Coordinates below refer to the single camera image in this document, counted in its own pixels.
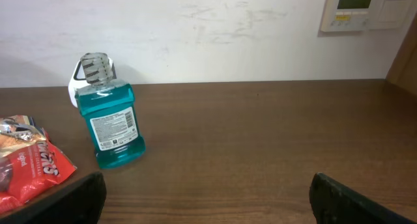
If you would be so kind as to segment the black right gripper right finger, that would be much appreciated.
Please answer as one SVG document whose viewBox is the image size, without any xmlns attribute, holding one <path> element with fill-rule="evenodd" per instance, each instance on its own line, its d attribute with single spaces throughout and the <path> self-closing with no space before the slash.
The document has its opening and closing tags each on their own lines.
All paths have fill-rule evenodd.
<svg viewBox="0 0 417 224">
<path fill-rule="evenodd" d="M 309 202 L 318 224 L 416 224 L 323 173 L 316 173 Z"/>
</svg>

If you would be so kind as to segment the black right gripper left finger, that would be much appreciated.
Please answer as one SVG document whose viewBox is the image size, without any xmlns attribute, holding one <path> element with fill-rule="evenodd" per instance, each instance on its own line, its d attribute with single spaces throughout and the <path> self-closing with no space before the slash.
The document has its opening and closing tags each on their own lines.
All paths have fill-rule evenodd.
<svg viewBox="0 0 417 224">
<path fill-rule="evenodd" d="M 98 223 L 106 200 L 101 172 L 89 174 L 52 195 L 1 218 L 1 224 Z"/>
</svg>

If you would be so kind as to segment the red skittles candy bag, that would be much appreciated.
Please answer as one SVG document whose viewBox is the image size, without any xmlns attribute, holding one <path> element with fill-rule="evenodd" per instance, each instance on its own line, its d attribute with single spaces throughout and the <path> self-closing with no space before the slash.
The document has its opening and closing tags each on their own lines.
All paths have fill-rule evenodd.
<svg viewBox="0 0 417 224">
<path fill-rule="evenodd" d="M 49 141 L 18 149 L 1 158 L 1 213 L 11 211 L 63 183 L 76 166 Z"/>
</svg>

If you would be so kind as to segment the silver black snack packet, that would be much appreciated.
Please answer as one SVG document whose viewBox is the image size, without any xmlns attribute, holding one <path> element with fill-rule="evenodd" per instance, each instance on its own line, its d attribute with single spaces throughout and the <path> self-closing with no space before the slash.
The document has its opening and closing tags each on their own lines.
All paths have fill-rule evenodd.
<svg viewBox="0 0 417 224">
<path fill-rule="evenodd" d="M 43 128 L 38 127 L 33 117 L 13 115 L 1 118 L 1 157 L 40 141 L 46 141 Z"/>
</svg>

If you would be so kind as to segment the blue mouthwash bottle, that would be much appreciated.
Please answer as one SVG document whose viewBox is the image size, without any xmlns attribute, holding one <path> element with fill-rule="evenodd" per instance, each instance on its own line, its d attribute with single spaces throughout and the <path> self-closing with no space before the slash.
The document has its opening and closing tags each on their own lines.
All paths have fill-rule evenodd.
<svg viewBox="0 0 417 224">
<path fill-rule="evenodd" d="M 85 119 L 101 169 L 127 164 L 146 151 L 139 132 L 131 84 L 113 75 L 105 53 L 80 58 L 88 85 L 75 91 L 80 115 Z"/>
</svg>

